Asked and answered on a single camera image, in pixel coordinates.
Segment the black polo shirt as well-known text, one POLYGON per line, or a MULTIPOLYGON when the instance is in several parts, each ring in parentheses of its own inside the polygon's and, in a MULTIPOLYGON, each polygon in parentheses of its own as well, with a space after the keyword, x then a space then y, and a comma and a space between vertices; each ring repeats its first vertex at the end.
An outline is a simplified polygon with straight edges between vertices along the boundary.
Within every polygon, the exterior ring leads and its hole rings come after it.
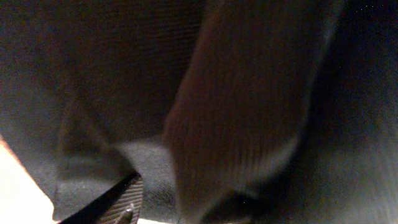
POLYGON ((397 2, 3 0, 1 135, 59 222, 396 223, 397 2))

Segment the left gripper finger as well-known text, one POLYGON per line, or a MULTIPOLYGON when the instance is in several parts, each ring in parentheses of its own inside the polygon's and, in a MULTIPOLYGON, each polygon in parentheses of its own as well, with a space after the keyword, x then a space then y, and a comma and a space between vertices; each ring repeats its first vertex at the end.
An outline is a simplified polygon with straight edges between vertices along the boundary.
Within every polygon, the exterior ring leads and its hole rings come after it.
POLYGON ((131 174, 60 224, 137 224, 142 201, 142 177, 131 174))

